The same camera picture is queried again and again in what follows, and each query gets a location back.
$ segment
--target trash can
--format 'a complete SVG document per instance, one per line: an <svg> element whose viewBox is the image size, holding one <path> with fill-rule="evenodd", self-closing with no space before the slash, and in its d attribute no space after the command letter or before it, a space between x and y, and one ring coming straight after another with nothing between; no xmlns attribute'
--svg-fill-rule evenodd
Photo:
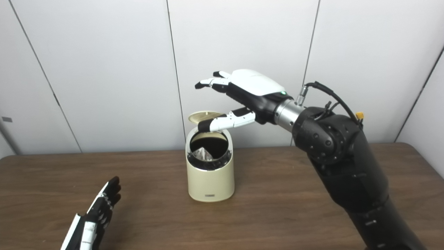
<svg viewBox="0 0 444 250"><path fill-rule="evenodd" d="M189 116L195 124L222 114L200 111ZM188 193L200 202L219 202L234 193L233 142L224 129L200 133L195 127L186 137Z"/></svg>

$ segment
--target trash can lid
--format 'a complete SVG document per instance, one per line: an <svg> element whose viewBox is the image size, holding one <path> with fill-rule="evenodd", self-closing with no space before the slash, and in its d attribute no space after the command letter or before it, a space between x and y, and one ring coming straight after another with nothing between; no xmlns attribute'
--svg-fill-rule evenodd
<svg viewBox="0 0 444 250"><path fill-rule="evenodd" d="M216 118L220 115L223 115L223 114L219 113L219 112L215 112L215 111L197 111L197 112L192 113L188 117L188 120L190 120L194 124L198 124L201 121L213 119L213 118Z"/></svg>

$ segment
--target panel seam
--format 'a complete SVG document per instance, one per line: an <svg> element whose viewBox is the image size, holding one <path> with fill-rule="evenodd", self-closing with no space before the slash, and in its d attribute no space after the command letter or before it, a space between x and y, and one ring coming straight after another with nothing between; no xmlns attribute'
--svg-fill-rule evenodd
<svg viewBox="0 0 444 250"><path fill-rule="evenodd" d="M305 83L305 76L307 74L308 62L310 60L311 46L313 44L314 30L316 29L317 15L319 13L319 6L320 5L321 5L321 0L319 0L317 2L316 16L314 17L313 31L311 33L310 46L308 48L307 61L305 63L304 77L302 78L302 86L304 86L304 83ZM290 146L293 146L293 135L291 136L291 139L290 139Z"/></svg>
<svg viewBox="0 0 444 250"><path fill-rule="evenodd" d="M174 70L176 72L176 82L177 82L177 92L179 94L180 114L182 115L183 138L184 138L184 140L186 142L185 120L183 118L182 99L181 99L181 96L180 96L180 86L179 86L179 75L177 74L176 53L174 51L173 29L171 28L170 6L169 6L169 3L168 3L168 0L166 0L166 9L168 11L168 24L170 25L171 47L173 49Z"/></svg>
<svg viewBox="0 0 444 250"><path fill-rule="evenodd" d="M404 123L403 123L402 126L401 126L401 129L399 130L398 134L396 135L395 141L393 141L393 142L396 142L396 141L398 140L398 138L399 138L399 135L401 135L402 129L404 128L405 124L407 123L408 118L409 118L410 115L412 114L412 111L413 111L413 109L415 108L416 103L418 102L418 100L419 100L419 98L420 98L422 92L424 91L424 88L425 88L425 86L427 85L428 80L430 79L430 76L432 75L433 71L435 70L435 67L436 67L436 65L438 64L438 61L440 60L440 58L441 58L443 52L444 52L444 47L441 49L441 52L440 52L438 58L436 59L435 64L433 65L432 69L430 70L430 72L429 72L429 74L428 74L428 76L427 76L427 79L425 80L424 84L422 85L422 88L421 88L421 90L419 91L418 96L416 97L415 102L413 103L413 105L412 105L410 111L408 112L408 115L407 115L407 117L405 118Z"/></svg>
<svg viewBox="0 0 444 250"><path fill-rule="evenodd" d="M29 44L29 46L31 47L31 50L32 50L32 52L34 53L34 56L36 57L37 62L39 63L40 69L42 70L43 75L45 76L46 82L48 83L49 88L51 89L52 94L54 95L54 97L56 97L56 93L54 92L54 89L52 88L51 83L49 82L49 79L48 79L48 77L47 77L47 75L46 75L45 70L43 69L43 66L42 66L42 64L41 64L41 62L40 62L39 57L37 56L37 53L36 53L36 51L35 51L35 49L34 49L34 46L32 46L31 40L29 40L28 34L27 34L26 31L25 31L25 28L24 28L24 26L23 26L23 24L22 24L22 22L21 22L21 20L20 20L20 18L19 18L19 15L17 14L16 9L14 8L14 5L12 4L12 1L11 1L11 0L8 0L8 1L9 1L9 4L11 5L11 8L12 8L13 12L14 12L14 15L16 16L16 18L17 18L17 20L18 20L18 22L19 22L19 24L20 24L20 27L22 28L23 33L25 34L26 40L28 40L28 44ZM68 125L68 128L69 128L69 130L71 131L71 134L72 134L72 136L73 136L73 138L74 138L74 140L75 140L75 142L76 142L76 144L77 144L77 146L78 146L80 152L83 153L82 148L80 147L80 144L79 144L79 142L77 141L77 138L75 137L74 132L72 131L71 125L69 124L68 119L66 118L66 115L65 115L65 112L63 111L62 106L61 106L60 103L58 102L57 98L55 98L55 99L56 99L56 101L57 101L57 104L59 105L60 110L62 111L63 117L65 118L65 121L66 121L66 123L67 123L67 125Z"/></svg>

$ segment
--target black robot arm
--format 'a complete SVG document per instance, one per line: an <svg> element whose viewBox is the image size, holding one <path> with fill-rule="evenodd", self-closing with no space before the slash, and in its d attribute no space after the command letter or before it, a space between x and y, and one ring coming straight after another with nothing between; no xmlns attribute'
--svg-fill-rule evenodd
<svg viewBox="0 0 444 250"><path fill-rule="evenodd" d="M256 71L219 71L214 77L195 87L225 93L244 105L244 112L203 121L198 125L200 132L247 125L236 122L247 120L246 114L260 124L279 125L307 153L331 198L345 209L370 250L426 250L390 200L387 177L365 138L362 119L333 90L319 82L307 83L294 100L282 86ZM337 103L332 108L330 103L324 108L304 108L309 87L325 92ZM336 105L348 116L333 113Z"/></svg>
<svg viewBox="0 0 444 250"><path fill-rule="evenodd" d="M350 117L306 108L293 126L331 198L346 210L370 250L426 250L398 214L367 139Z"/></svg>

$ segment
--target wooden table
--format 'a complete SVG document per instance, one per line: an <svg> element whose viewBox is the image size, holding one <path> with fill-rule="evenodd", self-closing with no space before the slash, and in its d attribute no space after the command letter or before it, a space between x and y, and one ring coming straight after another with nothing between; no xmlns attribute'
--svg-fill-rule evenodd
<svg viewBox="0 0 444 250"><path fill-rule="evenodd" d="M444 180L407 144L374 144L399 212L444 249ZM236 149L232 198L187 193L183 151L11 156L0 161L0 249L59 249L111 177L122 199L102 250L362 250L347 214L295 147Z"/></svg>

